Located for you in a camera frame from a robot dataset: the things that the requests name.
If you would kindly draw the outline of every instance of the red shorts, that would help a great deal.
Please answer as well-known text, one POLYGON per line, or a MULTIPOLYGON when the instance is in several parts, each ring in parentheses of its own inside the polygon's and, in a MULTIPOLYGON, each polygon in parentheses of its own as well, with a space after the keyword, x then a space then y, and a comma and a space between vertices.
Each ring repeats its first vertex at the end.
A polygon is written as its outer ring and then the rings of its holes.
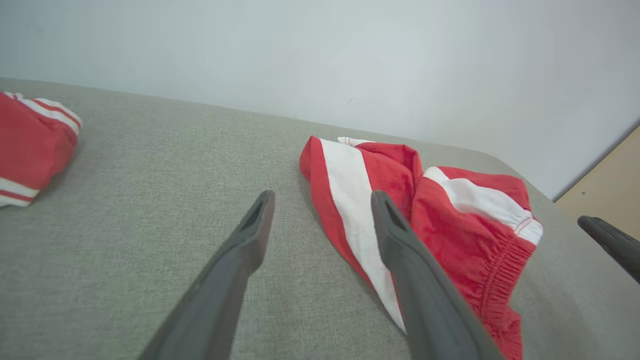
POLYGON ((27 206, 62 171, 82 121, 59 102, 0 92, 0 206, 27 206))
POLYGON ((391 274, 380 259, 371 193, 387 192, 502 353, 522 358, 520 315, 509 298, 543 234, 524 182, 451 167, 423 171, 406 145, 312 136, 300 170, 327 237, 404 331, 391 274))

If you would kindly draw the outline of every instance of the wooden panel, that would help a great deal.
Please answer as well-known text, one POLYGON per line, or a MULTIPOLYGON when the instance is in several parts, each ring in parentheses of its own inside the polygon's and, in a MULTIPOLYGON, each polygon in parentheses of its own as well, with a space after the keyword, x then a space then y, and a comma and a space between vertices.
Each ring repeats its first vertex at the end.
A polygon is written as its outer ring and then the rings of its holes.
POLYGON ((599 217, 640 240, 640 127, 556 204, 576 220, 599 217))

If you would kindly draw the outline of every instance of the white fabric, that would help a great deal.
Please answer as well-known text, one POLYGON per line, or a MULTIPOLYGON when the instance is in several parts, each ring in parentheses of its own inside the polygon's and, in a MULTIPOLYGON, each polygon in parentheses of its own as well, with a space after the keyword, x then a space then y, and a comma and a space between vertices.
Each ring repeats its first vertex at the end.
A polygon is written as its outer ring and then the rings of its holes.
POLYGON ((391 273, 380 258, 371 212, 371 184, 362 153, 344 143, 323 139, 320 142, 329 177, 329 189, 342 218, 349 247, 367 273, 391 318, 406 332, 391 273))
POLYGON ((509 195, 492 188, 478 186, 468 179, 449 179, 437 167, 428 168, 422 175, 438 183, 447 193, 451 204, 461 213, 481 215, 512 228, 514 233, 534 245, 540 242, 542 224, 530 211, 522 208, 509 195))
POLYGON ((4 177, 0 177, 0 190, 6 190, 8 192, 32 198, 40 192, 40 190, 28 188, 27 186, 5 179, 4 177))
POLYGON ((22 94, 17 93, 17 92, 4 92, 4 94, 7 95, 10 98, 16 99, 16 100, 19 100, 19 99, 22 98, 22 94))
POLYGON ((73 111, 67 109, 64 105, 60 104, 57 101, 51 101, 49 99, 43 99, 41 97, 36 99, 37 101, 42 102, 43 104, 47 104, 49 106, 53 106, 54 108, 58 108, 63 110, 65 113, 68 113, 69 116, 71 116, 72 118, 74 118, 78 124, 80 124, 80 126, 82 126, 82 119, 80 119, 80 117, 78 115, 76 115, 76 113, 74 113, 73 111))
POLYGON ((78 125, 72 119, 68 118, 66 115, 62 114, 61 112, 45 109, 39 104, 37 104, 36 102, 29 99, 19 99, 19 101, 22 101, 22 103, 28 106, 29 109, 41 114, 42 116, 48 117, 50 119, 58 120, 68 125, 71 128, 71 130, 73 130, 74 133, 76 133, 76 136, 80 134, 80 128, 78 127, 78 125))
POLYGON ((352 146, 352 147, 356 147, 356 146, 360 145, 361 143, 373 142, 373 141, 363 140, 363 139, 354 139, 354 138, 350 138, 348 136, 338 136, 338 142, 339 143, 343 143, 344 145, 349 145, 349 146, 352 146))
POLYGON ((28 202, 28 201, 15 199, 15 198, 9 197, 9 196, 0 195, 0 208, 2 208, 3 206, 7 206, 7 205, 16 205, 16 206, 20 206, 22 208, 25 208, 29 204, 30 204, 30 202, 28 202))

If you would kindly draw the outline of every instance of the gray upholstered surface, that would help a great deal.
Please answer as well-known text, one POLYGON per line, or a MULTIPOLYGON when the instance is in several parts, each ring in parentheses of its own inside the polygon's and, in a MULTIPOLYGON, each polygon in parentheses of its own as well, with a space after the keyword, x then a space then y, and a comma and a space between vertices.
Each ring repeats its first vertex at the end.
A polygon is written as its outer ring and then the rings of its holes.
MULTIPOLYGON (((324 235, 298 171, 307 138, 404 142, 425 167, 515 174, 479 152, 203 104, 11 79, 0 90, 84 120, 66 171, 30 207, 0 209, 1 359, 134 359, 265 189, 276 192, 273 230, 233 358, 407 358, 324 235)), ((546 235, 511 301, 525 358, 638 358, 640 286, 529 191, 546 235)))

